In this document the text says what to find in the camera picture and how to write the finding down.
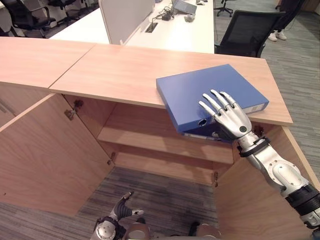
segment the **pants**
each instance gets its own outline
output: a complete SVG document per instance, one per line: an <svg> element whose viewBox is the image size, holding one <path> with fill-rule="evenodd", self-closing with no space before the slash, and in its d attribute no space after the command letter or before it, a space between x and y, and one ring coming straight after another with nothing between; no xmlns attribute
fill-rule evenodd
<svg viewBox="0 0 320 240"><path fill-rule="evenodd" d="M282 0L280 5L280 12L285 12L285 15L280 18L275 26L275 30L281 32L299 13L305 0Z"/></svg>

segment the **chair backrest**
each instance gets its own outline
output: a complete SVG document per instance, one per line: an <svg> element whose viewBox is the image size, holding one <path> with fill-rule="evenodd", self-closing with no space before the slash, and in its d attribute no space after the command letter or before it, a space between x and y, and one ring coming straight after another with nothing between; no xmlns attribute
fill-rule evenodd
<svg viewBox="0 0 320 240"><path fill-rule="evenodd" d="M236 10L220 43L220 53L255 57L284 14Z"/></svg>
<svg viewBox="0 0 320 240"><path fill-rule="evenodd" d="M31 25L33 23L32 14L21 0L0 0L8 10L12 24L16 27L21 25Z"/></svg>
<svg viewBox="0 0 320 240"><path fill-rule="evenodd" d="M65 7L67 5L71 5L75 1L76 0L49 0L48 5L53 6L53 7L60 7L62 10L63 7Z"/></svg>
<svg viewBox="0 0 320 240"><path fill-rule="evenodd" d="M9 37L9 33L2 30L0 27L0 37Z"/></svg>

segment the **binder ring hole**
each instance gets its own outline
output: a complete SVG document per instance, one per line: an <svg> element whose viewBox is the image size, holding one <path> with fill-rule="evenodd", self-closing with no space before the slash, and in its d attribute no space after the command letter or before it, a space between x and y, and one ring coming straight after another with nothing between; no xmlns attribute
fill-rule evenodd
<svg viewBox="0 0 320 240"><path fill-rule="evenodd" d="M202 119L202 120L200 120L199 122L198 122L198 125L200 126L200 127L202 127L202 126L204 126L204 125L206 125L207 124L207 119Z"/></svg>

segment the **person's leg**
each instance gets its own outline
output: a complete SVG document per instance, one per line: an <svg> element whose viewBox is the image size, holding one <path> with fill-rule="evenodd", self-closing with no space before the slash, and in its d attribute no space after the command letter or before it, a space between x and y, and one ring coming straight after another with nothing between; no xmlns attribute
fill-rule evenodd
<svg viewBox="0 0 320 240"><path fill-rule="evenodd" d="M304 4L305 0L287 0L291 3L291 6L288 9L288 15L286 15L285 19L281 21L281 25L279 25L280 29L285 29L288 24L297 16L300 12L302 5Z"/></svg>
<svg viewBox="0 0 320 240"><path fill-rule="evenodd" d="M276 37L276 29L275 30L273 30L271 33L270 33L270 35L268 36L268 39L269 40L271 40L271 41L273 41L273 42L276 42L278 39L277 39L277 37Z"/></svg>
<svg viewBox="0 0 320 240"><path fill-rule="evenodd" d="M299 13L305 0L282 0L280 11L286 11L286 15L283 16L277 24L277 32L275 36L281 40L287 40L284 29Z"/></svg>

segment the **open cabinet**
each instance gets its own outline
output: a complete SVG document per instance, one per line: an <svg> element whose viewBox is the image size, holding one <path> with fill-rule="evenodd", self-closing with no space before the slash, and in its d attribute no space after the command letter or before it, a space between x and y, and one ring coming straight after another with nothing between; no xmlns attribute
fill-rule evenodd
<svg viewBox="0 0 320 240"><path fill-rule="evenodd" d="M83 105L69 120L64 112L76 100ZM262 126L319 189L289 129ZM222 239L304 240L312 233L234 145L177 134L165 109L52 93L2 126L0 141L1 202L74 215L120 166L212 186Z"/></svg>
<svg viewBox="0 0 320 240"><path fill-rule="evenodd" d="M60 94L0 127L0 201L74 215L113 163Z"/></svg>

